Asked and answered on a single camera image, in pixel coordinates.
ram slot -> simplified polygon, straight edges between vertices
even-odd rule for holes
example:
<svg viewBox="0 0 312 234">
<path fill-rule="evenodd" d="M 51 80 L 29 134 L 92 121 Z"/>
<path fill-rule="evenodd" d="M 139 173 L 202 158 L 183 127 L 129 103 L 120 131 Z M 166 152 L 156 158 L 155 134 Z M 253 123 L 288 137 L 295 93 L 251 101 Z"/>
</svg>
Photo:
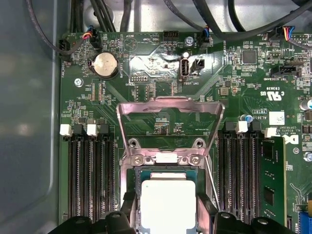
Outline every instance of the ram slot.
<svg viewBox="0 0 312 234">
<path fill-rule="evenodd" d="M 88 141 L 80 142 L 79 153 L 79 196 L 80 196 L 80 215 L 88 216 Z"/>
<path fill-rule="evenodd" d="M 236 136 L 231 137 L 231 178 L 232 178 L 232 212 L 237 216 L 240 217 L 240 179 L 239 179 L 239 170 L 240 170 L 240 159 L 237 155 L 237 144 L 236 144 Z"/>
<path fill-rule="evenodd" d="M 242 168 L 242 145 L 241 140 L 238 138 L 238 135 L 233 136 L 233 140 L 235 142 L 235 148 L 233 150 L 233 158 L 236 166 L 235 177 L 235 197 L 236 197 L 236 214 L 237 217 L 241 218 L 244 215 L 243 212 L 243 204 L 244 201 L 242 199 L 243 194 L 243 168 Z"/>
<path fill-rule="evenodd" d="M 104 141 L 103 147 L 105 211 L 108 212 L 115 210 L 115 159 L 112 142 Z"/>
<path fill-rule="evenodd" d="M 102 180 L 102 142 L 96 141 L 94 142 L 93 148 L 93 221 L 97 222 L 100 219 L 102 214 L 102 204 L 101 197 L 103 191 L 103 180 Z"/>
<path fill-rule="evenodd" d="M 261 160 L 261 141 L 260 134 L 253 136 L 253 205 L 254 216 L 260 216 L 260 197 L 259 197 L 259 175 L 260 175 L 260 160 Z"/>
<path fill-rule="evenodd" d="M 76 171 L 76 147 L 75 140 L 68 141 L 68 217 L 77 214 L 77 171 Z"/>
<path fill-rule="evenodd" d="M 255 178 L 255 155 L 254 155 L 254 138 L 252 135 L 248 134 L 248 148 L 247 148 L 247 223 L 250 223 L 251 220 L 255 217 L 254 215 L 254 178 Z"/>
<path fill-rule="evenodd" d="M 224 146 L 226 145 L 225 139 L 223 138 L 223 134 L 221 131 L 218 133 L 218 195 L 219 195 L 219 202 L 220 202 L 220 207 L 221 210 L 225 210 L 225 202 L 224 202 L 224 154 L 225 154 L 225 149 Z"/>
<path fill-rule="evenodd" d="M 218 191 L 222 210 L 229 210 L 231 206 L 231 139 L 229 134 L 218 133 Z"/>
<path fill-rule="evenodd" d="M 69 168 L 68 168 L 68 210 L 69 217 L 81 215 L 81 177 L 80 165 L 81 155 L 83 155 L 83 138 L 77 137 L 71 141 L 69 146 Z"/>
<path fill-rule="evenodd" d="M 240 152 L 241 152 L 241 159 L 242 159 L 242 209 L 243 213 L 241 214 L 241 219 L 245 223 L 249 223 L 249 210 L 248 210 L 248 204 L 249 204 L 249 199 L 248 199 L 248 190 L 249 190 L 249 168 L 251 165 L 249 165 L 249 155 L 248 155 L 248 139 L 245 137 L 245 135 L 240 136 Z"/>
</svg>

black cable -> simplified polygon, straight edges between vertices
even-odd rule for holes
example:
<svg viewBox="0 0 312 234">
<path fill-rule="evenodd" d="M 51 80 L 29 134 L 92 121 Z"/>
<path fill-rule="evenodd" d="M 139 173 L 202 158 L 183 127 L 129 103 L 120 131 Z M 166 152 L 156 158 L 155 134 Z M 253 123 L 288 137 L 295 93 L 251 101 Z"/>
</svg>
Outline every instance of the black cable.
<svg viewBox="0 0 312 234">
<path fill-rule="evenodd" d="M 69 30 L 71 33 L 76 31 L 76 0 L 70 1 L 70 25 Z"/>
<path fill-rule="evenodd" d="M 176 16 L 178 16 L 181 20 L 183 20 L 185 23 L 187 23 L 189 26 L 193 27 L 194 29 L 198 31 L 203 31 L 203 27 L 199 26 L 198 24 L 191 21 L 189 18 L 184 16 L 173 4 L 171 0 L 164 0 L 164 3 L 167 5 L 169 10 L 171 10 L 172 13 L 174 13 Z"/>
<path fill-rule="evenodd" d="M 243 28 L 243 26 L 239 22 L 239 19 L 235 11 L 235 0 L 228 0 L 228 10 L 229 10 L 230 19 L 235 29 L 238 32 L 245 32 L 246 30 Z"/>
<path fill-rule="evenodd" d="M 83 11 L 83 0 L 76 0 L 76 29 L 78 33 L 83 32 L 82 11 Z"/>
<path fill-rule="evenodd" d="M 123 15 L 120 23 L 120 31 L 127 32 L 131 14 L 131 0 L 123 0 Z"/>
<path fill-rule="evenodd" d="M 116 32 L 115 26 L 113 24 L 112 18 L 109 14 L 107 5 L 105 4 L 104 0 L 98 0 L 99 7 L 104 15 L 104 18 L 107 22 L 107 27 L 109 29 L 109 32 Z"/>
<path fill-rule="evenodd" d="M 214 17 L 212 16 L 205 0 L 193 0 L 193 3 L 195 7 L 197 8 L 198 12 L 206 22 L 206 24 L 209 26 L 209 28 L 212 30 L 212 32 L 221 40 L 226 41 L 236 41 L 236 40 L 245 40 L 247 38 L 253 37 L 258 34 L 266 33 L 275 27 L 281 26 L 283 24 L 288 23 L 289 21 L 295 19 L 296 17 L 300 16 L 302 13 L 304 13 L 306 10 L 308 10 L 310 7 L 312 7 L 312 1 L 309 1 L 305 3 L 302 7 L 297 8 L 296 10 L 292 11 L 288 15 L 269 23 L 265 26 L 262 26 L 260 28 L 256 28 L 250 31 L 246 32 L 240 32 L 240 33 L 223 33 L 218 24 L 216 23 Z"/>
<path fill-rule="evenodd" d="M 97 19 L 98 19 L 98 22 L 99 22 L 99 25 L 101 26 L 101 29 L 103 32 L 107 32 L 107 27 L 106 27 L 106 24 L 105 24 L 105 19 L 103 17 L 103 14 L 99 8 L 99 5 L 97 3 L 96 0 L 90 0 L 91 4 L 92 4 L 92 7 L 94 9 L 94 12 L 97 16 Z"/>
<path fill-rule="evenodd" d="M 61 55 L 71 55 L 83 44 L 83 39 L 81 38 L 81 39 L 79 39 L 79 41 L 76 42 L 76 44 L 70 50 L 64 51 L 64 50 L 57 48 L 55 45 L 53 45 L 49 41 L 49 39 L 46 37 L 46 35 L 42 31 L 42 29 L 38 23 L 38 20 L 36 18 L 35 11 L 33 9 L 32 0 L 25 0 L 25 1 L 26 1 L 26 5 L 27 5 L 27 9 L 29 12 L 31 22 L 34 25 L 35 30 L 37 31 L 37 33 L 39 34 L 39 36 L 43 40 L 43 42 L 46 43 L 52 50 L 56 51 L 57 53 L 59 53 Z"/>
</svg>

screw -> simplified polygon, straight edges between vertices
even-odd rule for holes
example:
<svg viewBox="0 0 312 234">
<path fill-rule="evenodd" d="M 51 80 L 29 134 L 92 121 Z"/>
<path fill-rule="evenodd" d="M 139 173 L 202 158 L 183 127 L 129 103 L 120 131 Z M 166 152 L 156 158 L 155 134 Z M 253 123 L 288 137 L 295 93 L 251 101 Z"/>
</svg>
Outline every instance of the screw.
<svg viewBox="0 0 312 234">
<path fill-rule="evenodd" d="M 262 219 L 262 218 L 258 219 L 258 222 L 263 224 L 263 225 L 267 225 L 268 224 L 268 221 L 266 221 L 265 219 Z"/>
<path fill-rule="evenodd" d="M 80 88 L 83 85 L 83 80 L 80 78 L 75 79 L 74 84 L 76 87 Z"/>
<path fill-rule="evenodd" d="M 222 213 L 221 216 L 222 216 L 223 218 L 230 218 L 230 217 L 231 217 L 231 216 L 230 216 L 229 214 L 227 214 L 227 213 Z"/>
<path fill-rule="evenodd" d="M 312 162 L 312 153 L 311 152 L 306 152 L 304 154 L 304 158 L 303 158 L 306 162 Z"/>
<path fill-rule="evenodd" d="M 191 157 L 191 163 L 194 164 L 194 165 L 198 165 L 199 164 L 199 157 L 198 156 L 192 156 Z"/>
<path fill-rule="evenodd" d="M 142 164 L 143 163 L 143 157 L 141 155 L 135 156 L 134 163 L 136 165 Z"/>
<path fill-rule="evenodd" d="M 185 45 L 187 45 L 187 46 L 192 46 L 192 45 L 194 45 L 194 38 L 192 38 L 192 37 L 187 37 L 187 38 L 185 39 L 184 43 L 185 43 Z"/>
</svg>

